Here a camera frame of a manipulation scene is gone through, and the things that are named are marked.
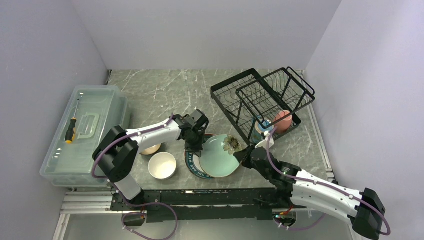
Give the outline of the white plate teal lettered rim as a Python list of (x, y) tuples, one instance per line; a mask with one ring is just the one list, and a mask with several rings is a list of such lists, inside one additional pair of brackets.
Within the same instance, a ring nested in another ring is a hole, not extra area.
[(184, 161), (188, 170), (198, 178), (213, 180), (214, 178), (204, 172), (200, 166), (200, 158), (193, 152), (184, 152)]

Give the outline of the light blue flower plate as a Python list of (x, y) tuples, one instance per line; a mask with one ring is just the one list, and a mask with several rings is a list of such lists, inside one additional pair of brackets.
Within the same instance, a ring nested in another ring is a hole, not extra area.
[(240, 163), (234, 154), (242, 150), (242, 144), (232, 135), (212, 136), (203, 144), (200, 167), (213, 178), (228, 177), (239, 168)]

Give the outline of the blue mug orange inside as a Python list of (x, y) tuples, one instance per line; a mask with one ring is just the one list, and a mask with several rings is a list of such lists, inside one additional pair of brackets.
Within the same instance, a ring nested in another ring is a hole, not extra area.
[(250, 141), (252, 144), (256, 145), (263, 140), (262, 135), (266, 131), (270, 132), (274, 128), (274, 126), (272, 125), (272, 122), (269, 119), (259, 118), (259, 120), (256, 120), (255, 118), (253, 118), (251, 121), (253, 123), (253, 130), (250, 136)]

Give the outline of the white bowl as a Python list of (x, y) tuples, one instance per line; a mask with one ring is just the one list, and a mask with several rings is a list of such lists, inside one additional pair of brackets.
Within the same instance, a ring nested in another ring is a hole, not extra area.
[(148, 171), (152, 177), (158, 180), (171, 178), (177, 169), (175, 157), (168, 152), (155, 154), (148, 163)]

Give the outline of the pink mug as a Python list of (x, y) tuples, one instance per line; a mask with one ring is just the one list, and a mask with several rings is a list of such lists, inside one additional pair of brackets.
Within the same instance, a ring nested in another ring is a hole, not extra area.
[(285, 133), (293, 122), (293, 116), (289, 110), (280, 111), (273, 119), (277, 134)]

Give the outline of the black wire dish rack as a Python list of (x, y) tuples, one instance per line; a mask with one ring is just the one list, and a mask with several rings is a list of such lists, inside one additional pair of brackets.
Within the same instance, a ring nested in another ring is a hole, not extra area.
[(275, 126), (274, 117), (282, 110), (290, 111), (290, 128), (282, 134), (273, 134), (274, 140), (278, 140), (302, 123), (299, 111), (316, 99), (315, 89), (291, 67), (264, 76), (251, 68), (213, 85), (210, 93), (247, 145), (254, 145), (250, 140), (253, 118), (268, 119)]

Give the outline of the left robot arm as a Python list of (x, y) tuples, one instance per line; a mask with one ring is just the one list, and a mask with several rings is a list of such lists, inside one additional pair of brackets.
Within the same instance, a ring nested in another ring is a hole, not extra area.
[(144, 191), (131, 176), (136, 156), (150, 147), (183, 140), (187, 152), (199, 154), (209, 119), (199, 109), (187, 115), (172, 114), (166, 120), (137, 129), (113, 127), (92, 154), (93, 178), (107, 180), (124, 199), (131, 210), (144, 203)]

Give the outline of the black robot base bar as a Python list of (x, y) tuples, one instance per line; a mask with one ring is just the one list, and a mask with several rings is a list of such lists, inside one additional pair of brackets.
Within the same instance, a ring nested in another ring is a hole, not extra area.
[(147, 223), (187, 220), (256, 219), (269, 221), (293, 207), (289, 194), (274, 188), (145, 190), (142, 200), (124, 203), (114, 193), (112, 212), (142, 211)]

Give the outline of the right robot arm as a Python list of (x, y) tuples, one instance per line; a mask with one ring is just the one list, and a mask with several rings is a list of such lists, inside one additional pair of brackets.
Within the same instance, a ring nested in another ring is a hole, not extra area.
[(299, 166), (278, 161), (263, 147), (248, 147), (235, 152), (234, 157), (241, 166), (256, 170), (275, 186), (275, 200), (282, 208), (292, 204), (317, 210), (341, 220), (370, 240), (392, 233), (385, 218), (386, 208), (373, 189), (350, 189), (323, 180)]

